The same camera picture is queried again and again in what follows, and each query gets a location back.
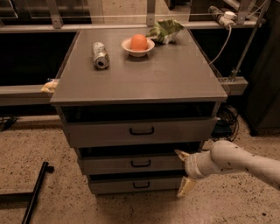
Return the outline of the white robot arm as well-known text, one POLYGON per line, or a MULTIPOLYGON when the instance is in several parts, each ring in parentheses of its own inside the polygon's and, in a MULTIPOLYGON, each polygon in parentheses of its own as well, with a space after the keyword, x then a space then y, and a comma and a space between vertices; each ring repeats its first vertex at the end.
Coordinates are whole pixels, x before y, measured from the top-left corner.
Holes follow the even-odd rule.
POLYGON ((227 140, 215 142, 210 150, 188 154, 175 150, 184 163, 186 175, 182 178, 177 196, 185 197, 198 180, 214 174, 247 172, 264 183, 280 189, 280 161, 249 153, 227 140))

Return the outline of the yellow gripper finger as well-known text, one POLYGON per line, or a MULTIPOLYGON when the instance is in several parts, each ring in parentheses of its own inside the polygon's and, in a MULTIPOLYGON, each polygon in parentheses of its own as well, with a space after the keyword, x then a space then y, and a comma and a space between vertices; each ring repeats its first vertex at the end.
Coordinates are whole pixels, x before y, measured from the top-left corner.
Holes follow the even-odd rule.
POLYGON ((182 161, 186 161, 189 158, 189 154, 182 150, 175 150, 175 152, 182 161))
POLYGON ((181 180, 180 187, 177 192, 177 197, 182 198, 185 197, 189 192, 193 190, 197 181, 192 178, 183 177, 181 180))

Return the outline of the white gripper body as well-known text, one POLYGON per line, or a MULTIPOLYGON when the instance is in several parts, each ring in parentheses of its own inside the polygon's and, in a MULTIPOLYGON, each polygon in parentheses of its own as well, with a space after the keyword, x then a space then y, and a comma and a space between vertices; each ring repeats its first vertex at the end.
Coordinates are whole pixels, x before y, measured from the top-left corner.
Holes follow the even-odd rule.
POLYGON ((185 171, 191 179, 204 179, 217 170, 209 151, 189 154, 185 159, 185 171))

